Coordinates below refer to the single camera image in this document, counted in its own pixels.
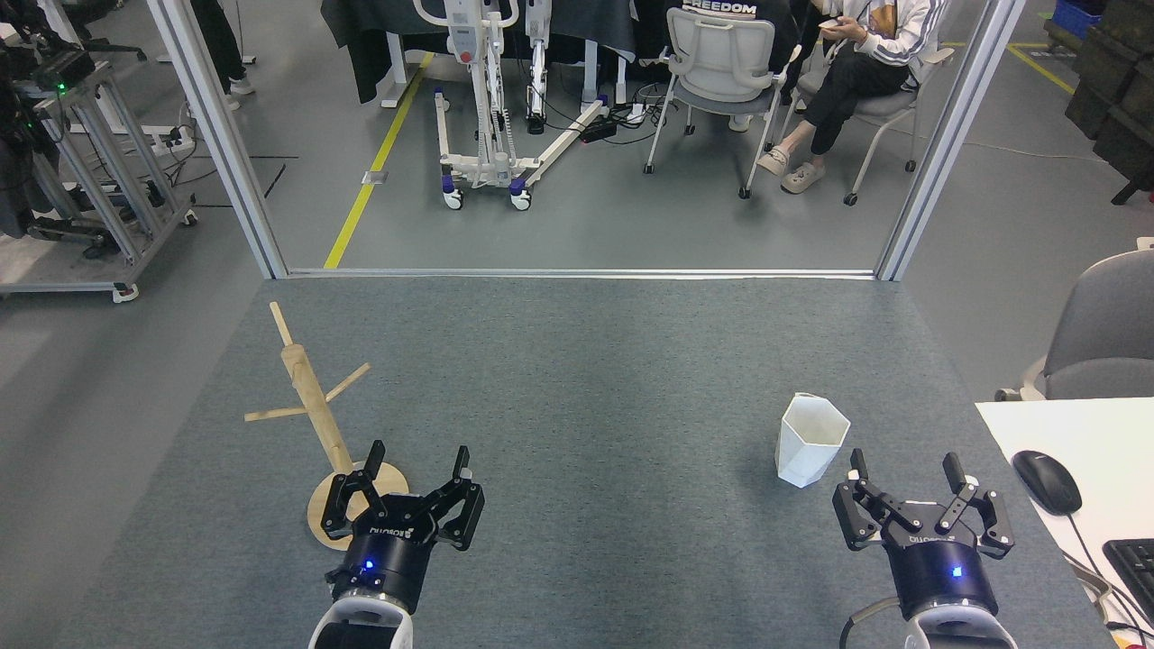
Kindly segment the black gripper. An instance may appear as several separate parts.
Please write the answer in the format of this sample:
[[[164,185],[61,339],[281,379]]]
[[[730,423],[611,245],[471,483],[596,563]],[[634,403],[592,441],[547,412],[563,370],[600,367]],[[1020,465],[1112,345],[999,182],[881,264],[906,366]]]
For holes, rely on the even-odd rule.
[[[976,478],[965,473],[956,452],[947,452],[941,468],[956,497],[945,506],[936,529],[934,525],[922,529],[920,520],[912,517],[898,498],[870,482],[865,453],[854,448],[850,455],[847,480],[834,488],[834,513],[852,551],[881,544],[885,530],[885,550],[902,617],[911,620],[931,605],[960,600],[997,616],[999,607],[992,584],[986,579],[977,554],[1001,560],[1016,542],[1006,506],[996,490],[981,488]],[[968,525],[959,523],[968,508],[980,514],[983,534],[973,534]]]
[[[331,599],[351,595],[379,596],[415,612],[422,591],[430,553],[436,540],[454,550],[467,551],[485,506],[484,488],[472,479],[467,465],[469,448],[460,446],[454,462],[454,476],[441,488],[417,498],[407,517],[390,519],[374,482],[385,456],[382,440],[372,443],[360,469],[334,476],[325,509],[321,516],[325,535],[352,535],[337,570],[325,574]],[[370,514],[349,519],[354,494],[362,494]]]

